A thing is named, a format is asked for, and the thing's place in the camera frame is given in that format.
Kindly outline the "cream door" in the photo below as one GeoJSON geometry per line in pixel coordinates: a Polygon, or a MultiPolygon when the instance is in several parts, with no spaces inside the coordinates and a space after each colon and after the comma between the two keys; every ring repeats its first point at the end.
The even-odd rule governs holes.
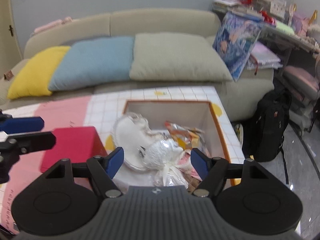
{"type": "Polygon", "coordinates": [[[1,76],[11,70],[22,59],[16,37],[11,0],[0,0],[0,68],[1,76]]]}

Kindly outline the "orange cardboard box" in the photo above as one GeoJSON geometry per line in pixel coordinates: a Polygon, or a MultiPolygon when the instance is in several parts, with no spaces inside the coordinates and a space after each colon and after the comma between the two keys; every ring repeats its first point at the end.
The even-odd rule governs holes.
{"type": "Polygon", "coordinates": [[[205,155],[230,160],[222,129],[209,101],[129,100],[123,115],[127,112],[142,115],[148,120],[149,128],[154,132],[163,133],[165,139],[172,139],[164,125],[166,121],[201,129],[205,132],[204,140],[208,150],[205,155]]]}

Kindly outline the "pink office chair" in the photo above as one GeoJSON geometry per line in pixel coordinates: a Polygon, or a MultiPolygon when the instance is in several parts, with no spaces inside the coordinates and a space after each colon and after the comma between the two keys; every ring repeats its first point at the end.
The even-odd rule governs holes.
{"type": "Polygon", "coordinates": [[[290,120],[297,126],[300,137],[310,133],[319,118],[319,56],[315,59],[313,73],[294,66],[284,68],[286,86],[294,97],[290,109],[290,120]]]}

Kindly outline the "pink white crochet pouch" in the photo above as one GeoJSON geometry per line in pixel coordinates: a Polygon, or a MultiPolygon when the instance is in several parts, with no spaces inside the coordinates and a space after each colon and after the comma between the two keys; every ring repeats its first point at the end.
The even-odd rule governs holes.
{"type": "Polygon", "coordinates": [[[176,167],[180,169],[180,171],[184,172],[185,174],[201,181],[202,179],[200,178],[195,168],[191,164],[190,156],[191,156],[191,150],[185,150],[183,152],[182,158],[180,159],[176,167]]]}

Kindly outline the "brown plush dog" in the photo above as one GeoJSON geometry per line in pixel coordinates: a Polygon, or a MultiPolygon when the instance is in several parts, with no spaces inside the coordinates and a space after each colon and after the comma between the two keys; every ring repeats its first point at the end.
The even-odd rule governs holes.
{"type": "Polygon", "coordinates": [[[183,175],[185,180],[188,182],[188,188],[187,191],[189,193],[193,193],[193,191],[198,187],[198,185],[200,184],[200,180],[188,175],[188,174],[184,174],[183,175]]]}

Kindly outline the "blue anime print pillow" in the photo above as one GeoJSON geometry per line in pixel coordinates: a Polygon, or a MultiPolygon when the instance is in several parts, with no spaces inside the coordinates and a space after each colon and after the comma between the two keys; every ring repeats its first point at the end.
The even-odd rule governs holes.
{"type": "Polygon", "coordinates": [[[217,31],[213,48],[237,81],[262,30],[262,23],[228,12],[217,31]]]}

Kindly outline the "beige fabric sofa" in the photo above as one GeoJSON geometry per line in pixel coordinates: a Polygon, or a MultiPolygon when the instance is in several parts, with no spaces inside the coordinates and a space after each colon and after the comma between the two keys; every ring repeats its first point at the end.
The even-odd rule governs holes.
{"type": "Polygon", "coordinates": [[[273,70],[257,73],[227,61],[246,48],[261,24],[189,9],[136,9],[80,18],[29,38],[23,59],[1,78],[1,107],[150,89],[213,86],[232,121],[253,115],[274,89],[273,70]]]}

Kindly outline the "cluttered desk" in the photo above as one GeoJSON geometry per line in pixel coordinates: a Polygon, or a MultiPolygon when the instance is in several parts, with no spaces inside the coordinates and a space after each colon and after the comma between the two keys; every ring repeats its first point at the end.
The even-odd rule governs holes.
{"type": "Polygon", "coordinates": [[[319,56],[319,39],[311,36],[319,31],[319,25],[314,24],[317,15],[311,18],[298,15],[295,3],[287,4],[286,0],[214,0],[212,11],[223,18],[232,12],[262,23],[261,33],[244,69],[278,69],[285,64],[267,48],[267,42],[287,49],[304,49],[319,56]]]}

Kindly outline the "grey-green cushion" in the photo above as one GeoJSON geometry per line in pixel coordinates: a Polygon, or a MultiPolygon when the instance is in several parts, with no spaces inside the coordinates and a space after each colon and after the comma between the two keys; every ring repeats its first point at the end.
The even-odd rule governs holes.
{"type": "Polygon", "coordinates": [[[141,33],[135,36],[130,78],[136,81],[231,81],[221,57],[199,35],[141,33]]]}

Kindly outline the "silver foil bundle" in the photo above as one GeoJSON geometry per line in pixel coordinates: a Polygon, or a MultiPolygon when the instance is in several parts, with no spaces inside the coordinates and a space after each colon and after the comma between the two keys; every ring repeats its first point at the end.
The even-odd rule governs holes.
{"type": "Polygon", "coordinates": [[[155,186],[188,188],[188,182],[178,167],[184,150],[173,139],[156,141],[147,148],[140,146],[139,153],[143,166],[148,170],[156,171],[153,177],[155,186]]]}

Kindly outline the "checked pink tablecloth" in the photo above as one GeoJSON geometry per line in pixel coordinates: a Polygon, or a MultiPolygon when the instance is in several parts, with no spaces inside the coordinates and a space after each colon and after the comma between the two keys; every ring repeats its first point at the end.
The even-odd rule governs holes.
{"type": "MultiPolygon", "coordinates": [[[[112,126],[124,112],[128,100],[210,101],[222,129],[229,159],[233,163],[243,163],[244,155],[240,142],[220,97],[212,86],[125,90],[38,103],[9,109],[6,113],[14,117],[40,116],[44,120],[46,131],[60,127],[94,126],[104,146],[110,148],[112,126]]],[[[43,156],[44,152],[21,156],[20,161],[10,171],[9,182],[1,185],[1,226],[10,233],[18,232],[11,215],[11,203],[18,193],[41,174],[43,156]]]]}

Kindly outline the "yellow cushion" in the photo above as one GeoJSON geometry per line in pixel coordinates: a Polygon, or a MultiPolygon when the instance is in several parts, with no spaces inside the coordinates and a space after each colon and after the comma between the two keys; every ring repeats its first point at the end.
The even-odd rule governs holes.
{"type": "Polygon", "coordinates": [[[33,56],[19,71],[10,85],[7,98],[50,96],[48,89],[51,78],[70,46],[54,46],[33,56]]]}

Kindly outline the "red cube container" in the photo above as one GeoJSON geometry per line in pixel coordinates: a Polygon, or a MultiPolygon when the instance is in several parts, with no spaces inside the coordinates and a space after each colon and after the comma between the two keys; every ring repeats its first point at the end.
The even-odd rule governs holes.
{"type": "Polygon", "coordinates": [[[46,150],[40,165],[43,173],[61,159],[69,159],[72,163],[84,163],[95,156],[107,156],[97,130],[93,126],[56,128],[53,130],[56,143],[46,150]]]}

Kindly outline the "black backpack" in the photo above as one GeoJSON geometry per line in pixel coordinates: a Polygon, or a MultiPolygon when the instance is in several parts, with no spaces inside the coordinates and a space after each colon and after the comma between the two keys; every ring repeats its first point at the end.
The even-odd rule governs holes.
{"type": "Polygon", "coordinates": [[[290,120],[292,96],[288,89],[273,90],[258,102],[253,116],[242,122],[244,137],[242,151],[246,158],[257,162],[272,161],[281,154],[285,182],[289,175],[283,150],[284,132],[290,120]]]}

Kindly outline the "cream drawstring cloth bag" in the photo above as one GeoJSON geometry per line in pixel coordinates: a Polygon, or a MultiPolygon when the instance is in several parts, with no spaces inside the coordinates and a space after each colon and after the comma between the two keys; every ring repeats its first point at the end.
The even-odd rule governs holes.
{"type": "Polygon", "coordinates": [[[143,164],[144,150],[165,139],[163,133],[149,128],[146,118],[133,112],[127,112],[114,123],[111,135],[114,145],[124,150],[124,164],[137,172],[148,170],[143,164]]]}

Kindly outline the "pink plush on sofa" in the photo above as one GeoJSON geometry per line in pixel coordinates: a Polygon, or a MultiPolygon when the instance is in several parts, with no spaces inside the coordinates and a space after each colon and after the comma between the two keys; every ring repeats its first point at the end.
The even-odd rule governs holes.
{"type": "Polygon", "coordinates": [[[66,17],[64,19],[58,19],[58,20],[55,20],[53,22],[49,22],[49,23],[47,23],[45,25],[42,25],[40,27],[35,28],[34,31],[31,33],[31,36],[36,35],[38,33],[41,33],[43,31],[47,31],[49,29],[55,28],[57,26],[72,22],[72,20],[73,19],[71,17],[66,17]]]}

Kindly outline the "blue cushion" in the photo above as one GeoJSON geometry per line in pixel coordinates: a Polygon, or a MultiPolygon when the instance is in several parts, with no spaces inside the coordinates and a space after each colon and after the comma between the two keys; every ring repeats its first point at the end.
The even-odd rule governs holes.
{"type": "Polygon", "coordinates": [[[133,61],[132,36],[105,37],[76,42],[52,75],[52,92],[128,81],[133,61]]]}

